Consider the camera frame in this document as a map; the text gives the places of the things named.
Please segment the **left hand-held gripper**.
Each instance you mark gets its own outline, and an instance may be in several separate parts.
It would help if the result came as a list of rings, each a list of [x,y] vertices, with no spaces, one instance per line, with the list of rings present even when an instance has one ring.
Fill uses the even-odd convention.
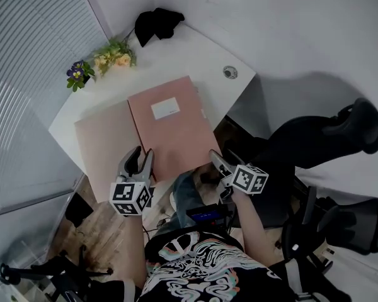
[[[114,210],[123,216],[141,216],[145,208],[150,208],[155,187],[150,185],[154,151],[146,152],[142,167],[139,171],[139,157],[141,146],[130,150],[120,161],[116,181],[111,183],[109,202]],[[128,180],[137,173],[137,179]]]

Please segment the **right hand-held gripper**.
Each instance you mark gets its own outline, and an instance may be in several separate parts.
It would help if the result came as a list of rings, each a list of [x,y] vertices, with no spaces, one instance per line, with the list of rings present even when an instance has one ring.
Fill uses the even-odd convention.
[[[268,174],[257,167],[245,165],[244,160],[231,149],[225,148],[223,157],[215,150],[210,150],[209,157],[215,168],[223,175],[219,183],[222,187],[220,193],[222,201],[228,200],[234,189],[248,196],[263,192]]]

